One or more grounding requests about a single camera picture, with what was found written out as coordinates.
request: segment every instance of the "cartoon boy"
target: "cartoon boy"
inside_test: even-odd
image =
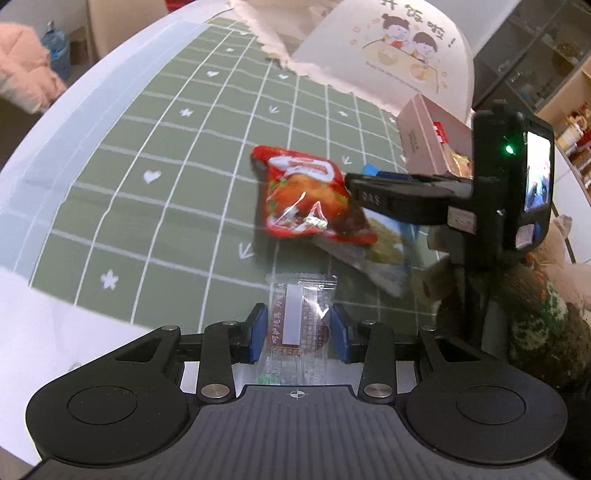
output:
[[[429,66],[429,59],[432,59],[437,52],[437,43],[431,35],[419,32],[413,37],[414,51],[412,53],[418,61],[422,62],[423,68]]]
[[[410,44],[410,24],[408,20],[400,17],[390,17],[388,14],[382,15],[384,19],[385,35],[382,40],[385,42],[392,42],[395,48],[402,48]]]

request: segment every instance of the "light blue tablecloth border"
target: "light blue tablecloth border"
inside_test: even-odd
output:
[[[57,209],[95,149],[152,78],[207,28],[179,21],[152,39],[151,32],[138,34],[148,44],[73,110],[17,184],[8,208],[0,213],[1,266],[31,278]]]

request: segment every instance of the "metal bolt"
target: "metal bolt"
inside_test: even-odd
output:
[[[220,383],[211,383],[201,389],[201,395],[207,398],[223,398],[229,393],[230,389]]]
[[[370,383],[363,391],[372,398],[386,398],[392,395],[392,387],[384,383]]]

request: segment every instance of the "blue water bottle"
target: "blue water bottle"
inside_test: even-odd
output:
[[[41,43],[51,53],[51,69],[62,80],[67,80],[72,68],[70,64],[70,43],[64,32],[56,30],[53,20],[47,24],[47,33],[41,39]]]

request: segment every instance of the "white logo on red bag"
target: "white logo on red bag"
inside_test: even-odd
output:
[[[332,165],[322,160],[282,156],[270,159],[269,163],[284,171],[286,177],[294,173],[301,173],[326,183],[335,179],[335,170]]]

